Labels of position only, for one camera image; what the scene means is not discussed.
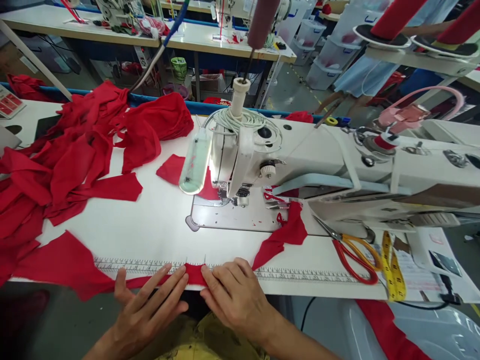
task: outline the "measuring ruler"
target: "measuring ruler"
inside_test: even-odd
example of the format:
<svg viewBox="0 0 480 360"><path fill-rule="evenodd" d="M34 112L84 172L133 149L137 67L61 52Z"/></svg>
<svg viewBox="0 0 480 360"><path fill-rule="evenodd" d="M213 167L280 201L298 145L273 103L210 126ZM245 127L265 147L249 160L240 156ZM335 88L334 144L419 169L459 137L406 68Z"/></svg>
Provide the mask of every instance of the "measuring ruler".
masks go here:
<svg viewBox="0 0 480 360"><path fill-rule="evenodd" d="M399 260L397 259L392 238L388 231L383 232L381 261L388 290L388 301L395 302L405 300L407 296L407 286L405 285Z"/></svg>
<svg viewBox="0 0 480 360"><path fill-rule="evenodd" d="M125 268L128 274L151 276L162 266L171 263L170 274L184 262L166 260L144 260L123 257L95 257L95 266L104 273L116 274L120 268ZM203 265L202 263L191 263L192 265ZM221 264L206 263L213 269ZM282 283L306 283L306 284L345 284L359 282L346 271L311 270L284 267L260 267L255 271L259 281L282 282ZM360 275L368 279L368 274Z"/></svg>

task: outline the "finger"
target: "finger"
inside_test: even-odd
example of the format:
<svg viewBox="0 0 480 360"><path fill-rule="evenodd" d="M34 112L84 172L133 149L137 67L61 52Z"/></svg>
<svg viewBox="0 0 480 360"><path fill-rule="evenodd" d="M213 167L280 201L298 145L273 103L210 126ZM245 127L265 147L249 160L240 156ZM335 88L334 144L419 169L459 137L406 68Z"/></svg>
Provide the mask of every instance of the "finger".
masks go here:
<svg viewBox="0 0 480 360"><path fill-rule="evenodd" d="M129 313L135 313L142 308L142 306L149 299L150 294L155 287L160 283L160 280L170 271L172 264L168 263L158 270L148 281L143 285L140 291L136 294L133 301L131 301L125 310Z"/></svg>
<svg viewBox="0 0 480 360"><path fill-rule="evenodd" d="M225 291L220 281L217 280L217 278L213 275L208 266L203 265L201 267L201 274L205 279L208 288L210 289L210 293L213 295L220 307L223 309L230 306L230 304L232 303L230 295Z"/></svg>
<svg viewBox="0 0 480 360"><path fill-rule="evenodd" d="M159 309L153 314L150 324L155 329L161 327L169 315L174 311L175 306L179 303L180 296L185 291L187 284L189 282L189 275L183 274L180 278L180 281L175 283L175 287L171 291L171 294L166 298L165 302L160 306Z"/></svg>
<svg viewBox="0 0 480 360"><path fill-rule="evenodd" d="M225 266L215 266L211 273L214 277L220 280L221 284L230 294L230 297L232 297L232 294L235 290L239 289L239 282L235 280L230 270L228 270Z"/></svg>
<svg viewBox="0 0 480 360"><path fill-rule="evenodd" d="M180 279L184 276L187 268L180 266L156 291L155 294L148 300L142 311L151 316L162 305L164 300L169 296L172 289L177 285Z"/></svg>
<svg viewBox="0 0 480 360"><path fill-rule="evenodd" d="M158 330L165 329L167 326L170 325L173 320L177 318L178 315L185 313L188 309L189 304L187 304L185 301L179 301L175 308L172 310L172 312L167 316L165 321L158 328Z"/></svg>
<svg viewBox="0 0 480 360"><path fill-rule="evenodd" d="M127 269L124 267L119 268L116 273L115 291L113 292L113 296L123 306L127 306L127 304L135 297L134 293L127 289L126 279Z"/></svg>
<svg viewBox="0 0 480 360"><path fill-rule="evenodd" d="M245 276L249 279L256 279L257 276L255 275L252 267L250 266L249 262L241 257L236 257L233 262L237 264L241 271L245 274Z"/></svg>
<svg viewBox="0 0 480 360"><path fill-rule="evenodd" d="M243 271L240 269L240 267L232 262L232 261L229 261L229 262L226 262L223 264L224 267L226 267L228 270L230 270L231 274L233 275L233 277L235 278L235 280L239 283L239 284L245 284L245 280L247 279L245 274L243 273Z"/></svg>
<svg viewBox="0 0 480 360"><path fill-rule="evenodd" d="M230 323L227 320L224 311L220 307L219 303L215 300L210 289L205 288L200 291L200 296L205 300L206 305L209 307L211 312L214 313L217 318L219 318L221 323L227 327L230 327Z"/></svg>

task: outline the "yellow tape measure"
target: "yellow tape measure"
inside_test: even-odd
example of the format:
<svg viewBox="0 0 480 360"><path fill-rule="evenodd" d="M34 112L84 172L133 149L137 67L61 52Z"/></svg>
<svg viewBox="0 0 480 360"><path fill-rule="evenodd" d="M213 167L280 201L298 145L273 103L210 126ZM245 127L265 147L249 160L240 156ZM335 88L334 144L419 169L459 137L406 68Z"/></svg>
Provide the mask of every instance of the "yellow tape measure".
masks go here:
<svg viewBox="0 0 480 360"><path fill-rule="evenodd" d="M381 241L381 262L388 289L388 301L395 302L405 300L407 286L405 285L404 277L399 267L399 260L393 246L389 232L385 231Z"/></svg>

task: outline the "scissors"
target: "scissors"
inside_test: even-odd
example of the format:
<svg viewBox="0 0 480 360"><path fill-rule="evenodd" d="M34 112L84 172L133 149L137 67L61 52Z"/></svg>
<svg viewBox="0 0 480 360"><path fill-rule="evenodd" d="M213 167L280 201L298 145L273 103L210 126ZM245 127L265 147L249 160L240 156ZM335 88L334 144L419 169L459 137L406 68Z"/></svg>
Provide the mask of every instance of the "scissors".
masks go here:
<svg viewBox="0 0 480 360"><path fill-rule="evenodd" d="M382 271L382 260L380 259L380 255L375 251L375 249L371 247L365 240L355 236L338 233L326 223L324 223L321 219L319 219L317 216L313 215L313 217L317 221L317 223L319 223L322 228L325 229L328 235L331 236L338 257L340 258L343 267L350 273L350 275L352 275L362 284L375 285L376 283L378 283L379 276L377 275L377 272ZM353 242L362 244L368 250L368 252L373 256L375 260L375 265L372 265L370 263L367 257L353 244ZM352 253L343 243L347 244L355 254ZM364 279L359 274L357 274L350 266L347 258L345 257L345 254L347 254L350 258L360 264L362 268L367 270L370 274L370 278Z"/></svg>

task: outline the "hand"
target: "hand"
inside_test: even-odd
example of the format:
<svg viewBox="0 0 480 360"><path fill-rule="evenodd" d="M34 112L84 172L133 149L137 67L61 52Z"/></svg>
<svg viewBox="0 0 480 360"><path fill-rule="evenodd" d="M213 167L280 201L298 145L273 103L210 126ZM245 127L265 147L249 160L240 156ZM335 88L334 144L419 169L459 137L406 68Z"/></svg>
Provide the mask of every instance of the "hand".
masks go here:
<svg viewBox="0 0 480 360"><path fill-rule="evenodd" d="M208 288L200 295L222 324L261 346L275 336L283 317L267 301L248 261L237 257L213 271L204 265L201 273Z"/></svg>
<svg viewBox="0 0 480 360"><path fill-rule="evenodd" d="M171 268L171 264L162 267L137 295L127 289L126 270L118 270L114 295L124 308L116 323L95 344L84 360L129 359L147 346L155 335L164 330L179 314L188 310L188 304L179 301L189 279L185 266L178 268L149 299Z"/></svg>

